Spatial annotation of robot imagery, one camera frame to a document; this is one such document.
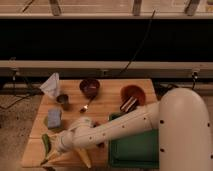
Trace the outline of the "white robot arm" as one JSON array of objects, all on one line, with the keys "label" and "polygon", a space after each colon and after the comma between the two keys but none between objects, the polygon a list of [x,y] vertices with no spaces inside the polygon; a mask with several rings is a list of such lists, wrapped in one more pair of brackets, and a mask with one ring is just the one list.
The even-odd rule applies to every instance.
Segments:
[{"label": "white robot arm", "polygon": [[213,171],[209,112],[203,98],[188,88],[172,89],[161,100],[97,127],[90,118],[79,118],[53,136],[46,159],[151,129],[159,135],[159,171]]}]

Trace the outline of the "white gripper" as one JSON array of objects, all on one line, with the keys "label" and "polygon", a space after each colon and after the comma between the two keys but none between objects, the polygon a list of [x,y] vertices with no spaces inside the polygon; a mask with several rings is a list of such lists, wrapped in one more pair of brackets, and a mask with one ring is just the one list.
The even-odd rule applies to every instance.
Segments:
[{"label": "white gripper", "polygon": [[47,151],[43,163],[46,164],[50,160],[53,160],[62,155],[62,153],[69,152],[73,149],[73,135],[72,131],[62,131],[53,135],[49,135],[49,138],[53,140],[54,149]]}]

